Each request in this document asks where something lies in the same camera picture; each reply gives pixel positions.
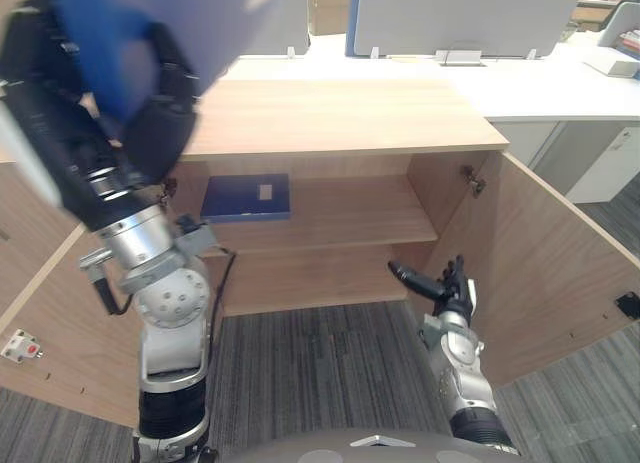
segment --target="silver metal joint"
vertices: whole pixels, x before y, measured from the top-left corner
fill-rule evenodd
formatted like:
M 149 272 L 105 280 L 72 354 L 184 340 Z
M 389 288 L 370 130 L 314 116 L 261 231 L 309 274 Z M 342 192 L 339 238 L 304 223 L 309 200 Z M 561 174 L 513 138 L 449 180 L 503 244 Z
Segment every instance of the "silver metal joint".
M 114 200 L 130 192 L 118 178 L 115 167 L 102 168 L 87 175 L 89 184 L 105 201 Z
M 127 270 L 156 258 L 173 246 L 169 224 L 157 206 L 117 221 L 97 234 Z

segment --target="white label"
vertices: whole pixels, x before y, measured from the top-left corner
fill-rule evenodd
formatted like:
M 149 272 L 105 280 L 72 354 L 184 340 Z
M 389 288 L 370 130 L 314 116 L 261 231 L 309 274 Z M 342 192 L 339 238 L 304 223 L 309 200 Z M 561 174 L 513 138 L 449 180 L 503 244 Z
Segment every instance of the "white label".
M 258 185 L 258 199 L 260 201 L 273 199 L 273 185 Z

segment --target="black cable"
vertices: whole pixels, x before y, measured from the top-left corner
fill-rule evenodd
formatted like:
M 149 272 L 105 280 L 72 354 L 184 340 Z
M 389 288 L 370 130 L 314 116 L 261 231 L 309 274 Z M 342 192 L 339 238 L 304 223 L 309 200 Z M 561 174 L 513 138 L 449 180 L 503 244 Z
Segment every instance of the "black cable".
M 216 299 L 213 302 L 213 312 L 211 313 L 212 321 L 211 321 L 211 330 L 209 334 L 209 364 L 211 364 L 211 357 L 213 355 L 213 339 L 214 339 L 214 327 L 216 315 L 218 314 L 218 308 L 222 302 L 222 295 L 224 294 L 224 288 L 227 284 L 227 280 L 229 279 L 229 273 L 231 272 L 231 267 L 233 266 L 233 262 L 236 260 L 237 253 L 235 251 L 231 251 L 228 248 L 220 247 L 220 251 L 222 251 L 225 255 L 229 256 L 229 261 L 227 262 L 227 266 L 224 269 L 224 273 L 222 274 L 222 279 L 220 280 L 220 284 L 216 288 Z
M 133 299 L 133 295 L 129 295 L 127 297 L 127 301 L 125 302 L 124 306 L 122 308 L 119 308 L 115 314 L 118 316 L 121 316 L 121 315 L 124 315 L 127 311 L 129 311 L 129 307 L 131 306 L 132 299 Z

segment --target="metal bracket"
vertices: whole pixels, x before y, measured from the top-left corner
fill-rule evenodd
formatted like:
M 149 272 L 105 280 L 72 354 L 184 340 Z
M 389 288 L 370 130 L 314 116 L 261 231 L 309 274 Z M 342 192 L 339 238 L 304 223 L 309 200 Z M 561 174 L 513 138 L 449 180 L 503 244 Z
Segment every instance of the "metal bracket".
M 38 340 L 21 329 L 13 333 L 2 349 L 2 356 L 15 363 L 22 363 L 25 358 L 42 358 L 42 355 Z
M 640 297 L 633 291 L 616 299 L 616 306 L 622 311 L 630 320 L 640 319 Z
M 478 179 L 474 172 L 473 166 L 464 165 L 460 168 L 460 174 L 465 177 L 469 186 L 471 186 L 471 194 L 474 198 L 478 198 L 480 193 L 487 187 L 487 182 L 482 178 Z

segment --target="blue book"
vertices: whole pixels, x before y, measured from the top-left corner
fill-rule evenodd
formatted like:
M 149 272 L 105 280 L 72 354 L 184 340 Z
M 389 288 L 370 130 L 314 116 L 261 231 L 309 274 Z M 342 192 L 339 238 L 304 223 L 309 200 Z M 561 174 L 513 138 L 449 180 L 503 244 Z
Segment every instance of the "blue book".
M 212 176 L 200 217 L 208 223 L 287 220 L 289 175 Z

